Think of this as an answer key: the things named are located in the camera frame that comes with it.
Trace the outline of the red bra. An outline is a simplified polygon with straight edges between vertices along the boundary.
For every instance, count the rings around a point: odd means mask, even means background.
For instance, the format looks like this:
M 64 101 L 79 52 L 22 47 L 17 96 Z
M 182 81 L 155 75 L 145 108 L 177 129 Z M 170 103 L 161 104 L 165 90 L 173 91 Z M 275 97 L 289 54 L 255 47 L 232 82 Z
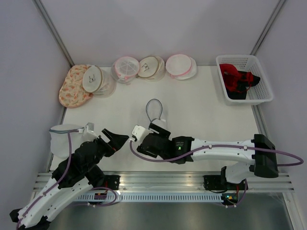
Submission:
M 224 85 L 230 92 L 243 93 L 247 92 L 254 81 L 251 72 L 239 72 L 235 66 L 231 64 L 219 65 Z

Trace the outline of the white mesh bag blue zipper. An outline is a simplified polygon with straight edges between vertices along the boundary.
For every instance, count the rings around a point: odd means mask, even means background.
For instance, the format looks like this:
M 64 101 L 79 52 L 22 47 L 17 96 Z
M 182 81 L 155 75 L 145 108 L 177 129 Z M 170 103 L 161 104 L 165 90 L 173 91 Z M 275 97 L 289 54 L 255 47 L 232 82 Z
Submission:
M 145 127 L 155 124 L 163 129 L 168 129 L 167 118 L 168 113 L 160 100 L 153 98 L 148 101 L 145 107 Z

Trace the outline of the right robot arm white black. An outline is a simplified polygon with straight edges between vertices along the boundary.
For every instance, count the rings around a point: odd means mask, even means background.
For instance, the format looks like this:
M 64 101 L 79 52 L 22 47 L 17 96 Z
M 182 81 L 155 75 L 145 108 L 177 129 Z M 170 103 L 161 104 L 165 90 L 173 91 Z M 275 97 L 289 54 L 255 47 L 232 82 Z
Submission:
M 150 124 L 149 128 L 136 125 L 131 134 L 130 141 L 139 142 L 132 153 L 146 161 L 176 164 L 206 160 L 235 162 L 221 169 L 219 184 L 224 189 L 230 189 L 252 176 L 279 176 L 275 146 L 262 134 L 236 142 L 208 141 L 186 136 L 170 139 L 170 132 L 155 124 Z

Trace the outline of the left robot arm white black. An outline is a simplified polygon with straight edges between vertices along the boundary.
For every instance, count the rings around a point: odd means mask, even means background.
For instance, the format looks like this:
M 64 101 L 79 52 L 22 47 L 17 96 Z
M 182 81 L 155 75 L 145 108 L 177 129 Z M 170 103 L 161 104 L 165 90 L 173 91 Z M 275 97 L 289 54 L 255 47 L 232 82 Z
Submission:
M 67 135 L 69 156 L 58 165 L 35 199 L 23 208 L 11 211 L 10 217 L 16 223 L 16 229 L 48 229 L 52 220 L 64 208 L 90 190 L 110 191 L 114 199 L 117 199 L 117 192 L 106 186 L 105 175 L 98 167 L 98 163 L 103 157 L 110 157 L 120 150 L 129 136 L 114 134 L 103 129 L 102 132 L 109 138 L 109 142 L 97 136 L 73 150 L 72 134 L 79 132 L 79 129 L 55 132 Z

